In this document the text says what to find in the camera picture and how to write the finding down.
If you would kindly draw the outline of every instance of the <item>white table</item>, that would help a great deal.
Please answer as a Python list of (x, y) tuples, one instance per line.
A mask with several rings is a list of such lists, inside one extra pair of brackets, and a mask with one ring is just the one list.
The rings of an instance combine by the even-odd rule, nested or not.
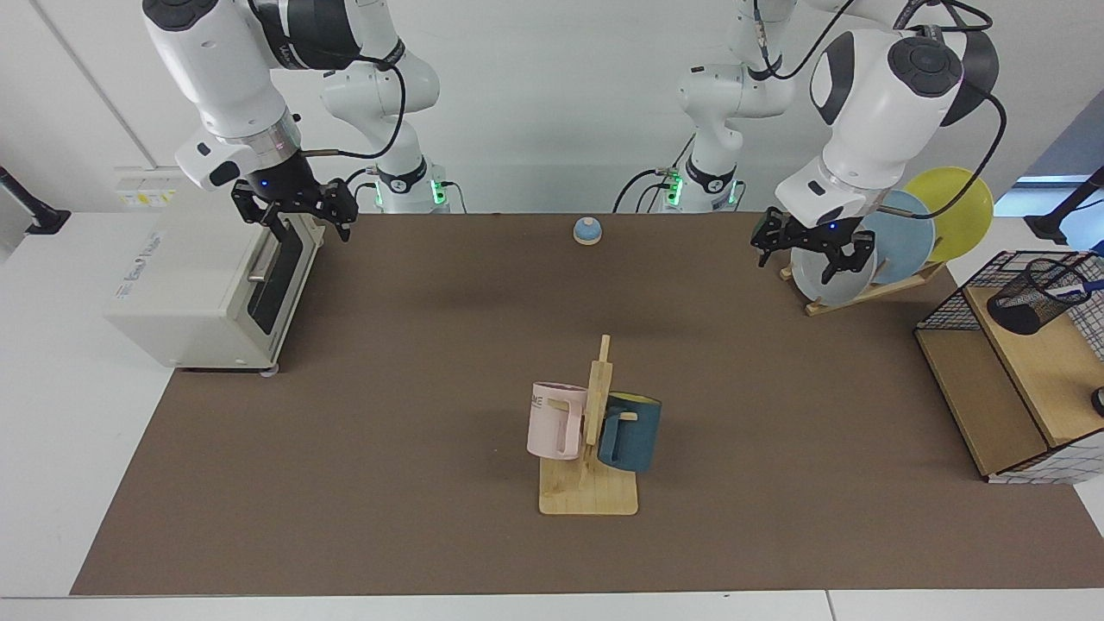
[[(171, 376), (100, 317), (156, 217), (76, 214), (0, 265), (0, 619), (860, 621), (1095, 619), (1104, 590), (741, 592), (417, 598), (67, 598)], [(1053, 249), (998, 221), (952, 265)], [(1081, 488), (1104, 530), (1104, 477)]]

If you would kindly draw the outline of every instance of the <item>blue mug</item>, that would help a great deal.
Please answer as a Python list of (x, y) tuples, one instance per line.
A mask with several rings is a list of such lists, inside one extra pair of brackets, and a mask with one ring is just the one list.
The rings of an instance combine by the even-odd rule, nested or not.
[(662, 403), (628, 392), (611, 392), (598, 443), (598, 460), (609, 467), (645, 472), (651, 466)]

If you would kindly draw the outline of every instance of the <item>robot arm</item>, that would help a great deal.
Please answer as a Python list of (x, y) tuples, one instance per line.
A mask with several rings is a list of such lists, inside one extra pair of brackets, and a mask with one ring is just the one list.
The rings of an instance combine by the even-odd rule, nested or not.
[[(385, 207), (429, 211), (443, 202), (413, 128), (404, 124), (389, 145), (397, 123), (390, 117), (403, 99), (407, 110), (427, 108), (439, 85), (395, 34), (385, 0), (144, 0), (142, 9), (155, 48), (200, 113), (202, 127), (177, 161), (206, 190), (242, 178), (233, 196), (246, 221), (273, 225), (279, 212), (306, 212), (348, 239), (357, 220), (342, 180), (315, 179), (295, 117), (272, 83), (277, 67), (329, 72), (325, 103), (381, 154)], [(408, 88), (400, 87), (400, 73), (408, 73)]]
[[(954, 17), (942, 4), (921, 9), (925, 20), (941, 24)], [(859, 0), (851, 11), (889, 25), (901, 3)], [(819, 157), (778, 186), (788, 214), (771, 208), (756, 229), (752, 244), (762, 262), (776, 250), (803, 248), (828, 256), (825, 283), (839, 271), (860, 271), (874, 248), (873, 234), (859, 231), (862, 218), (881, 206), (940, 127), (984, 101), (998, 72), (996, 50), (979, 31), (863, 29), (837, 38), (810, 87), (832, 137)]]
[[(763, 29), (772, 41), (785, 33), (797, 0), (760, 0)], [(736, 118), (778, 116), (794, 101), (792, 82), (771, 80), (756, 44), (757, 27), (752, 0), (740, 0), (729, 29), (729, 49), (739, 64), (696, 66), (679, 84), (682, 109), (697, 133), (690, 157), (680, 166), (667, 210), (708, 213), (731, 203), (736, 162), (744, 137)], [(772, 61), (782, 66), (782, 57)]]

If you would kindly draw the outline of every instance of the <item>mug rack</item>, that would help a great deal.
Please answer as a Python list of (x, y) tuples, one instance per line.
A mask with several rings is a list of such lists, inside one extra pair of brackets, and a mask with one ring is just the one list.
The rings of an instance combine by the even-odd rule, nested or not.
[(625, 516), (636, 515), (640, 508), (636, 473), (598, 460), (598, 436), (614, 377), (609, 344), (609, 335), (603, 335), (598, 359), (591, 362), (580, 456), (572, 461), (541, 459), (540, 511), (544, 515)]

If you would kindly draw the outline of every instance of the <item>wire mesh basket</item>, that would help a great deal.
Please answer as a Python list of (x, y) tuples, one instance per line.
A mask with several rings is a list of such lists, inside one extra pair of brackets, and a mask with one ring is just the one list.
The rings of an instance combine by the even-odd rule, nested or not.
[(1070, 308), (1089, 302), (1089, 278), (1050, 259), (1037, 259), (989, 299), (989, 316), (1007, 330), (1032, 335)]

